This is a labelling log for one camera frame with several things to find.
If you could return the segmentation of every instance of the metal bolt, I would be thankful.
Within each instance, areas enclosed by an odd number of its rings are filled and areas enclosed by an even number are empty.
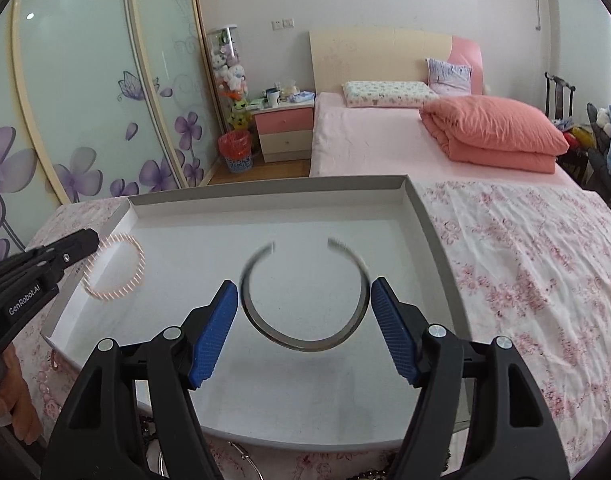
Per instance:
[[[181,335],[181,329],[178,326],[170,326],[169,328],[166,328],[165,331],[163,332],[163,337],[170,341],[174,341],[175,339],[178,339],[180,335]]]
[[[103,341],[98,343],[96,348],[98,348],[102,352],[107,352],[108,350],[112,349],[112,346],[114,346],[114,341],[112,341],[111,339],[103,339]]]
[[[434,337],[445,337],[447,330],[442,325],[430,325],[428,328],[429,335]]]
[[[504,335],[500,335],[496,338],[497,345],[504,350],[509,350],[512,348],[512,341],[509,337],[505,337]]]

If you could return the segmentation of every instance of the purple pillow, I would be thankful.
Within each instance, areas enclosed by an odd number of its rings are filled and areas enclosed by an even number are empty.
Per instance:
[[[428,86],[439,95],[472,95],[472,67],[428,57]]]

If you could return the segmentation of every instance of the floral pillow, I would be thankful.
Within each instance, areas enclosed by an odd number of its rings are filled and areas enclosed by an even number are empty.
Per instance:
[[[421,81],[348,81],[343,91],[348,108],[423,108],[439,97]]]
[[[472,95],[472,67],[428,57],[429,87],[441,96]]]

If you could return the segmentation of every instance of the cream headboard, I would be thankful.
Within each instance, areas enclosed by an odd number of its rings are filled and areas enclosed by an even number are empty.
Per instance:
[[[474,41],[407,28],[347,27],[310,31],[317,93],[347,81],[426,81],[427,57],[473,67],[473,93],[483,90],[481,51]]]

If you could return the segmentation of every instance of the cup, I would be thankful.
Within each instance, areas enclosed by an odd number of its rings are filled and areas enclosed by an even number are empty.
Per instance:
[[[281,91],[276,88],[271,88],[266,90],[266,97],[268,98],[268,104],[272,108],[276,108],[278,106],[278,98],[281,95]]]

